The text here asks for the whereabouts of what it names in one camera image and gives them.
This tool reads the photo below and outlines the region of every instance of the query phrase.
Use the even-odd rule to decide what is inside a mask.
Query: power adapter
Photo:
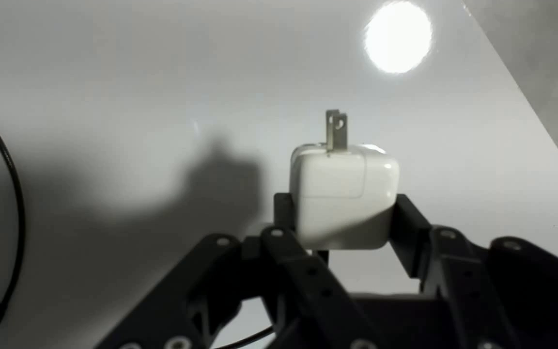
[[[325,112],[325,143],[292,151],[294,228],[311,249],[371,249],[389,240],[398,164],[377,145],[348,145],[348,120]]]

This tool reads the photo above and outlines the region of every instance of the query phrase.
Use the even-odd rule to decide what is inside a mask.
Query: metal prong
[[[336,108],[325,112],[325,149],[348,149],[348,116]]]

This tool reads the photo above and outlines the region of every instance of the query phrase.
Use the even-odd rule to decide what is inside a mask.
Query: bright light
[[[373,65],[385,73],[416,67],[431,44],[431,23],[410,1],[387,1],[369,19],[363,48]]]

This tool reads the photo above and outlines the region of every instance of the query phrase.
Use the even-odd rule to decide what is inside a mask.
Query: white power adapter
[[[389,240],[398,166],[375,145],[346,143],[346,114],[325,112],[325,143],[292,151],[298,240],[311,249],[365,249]]]

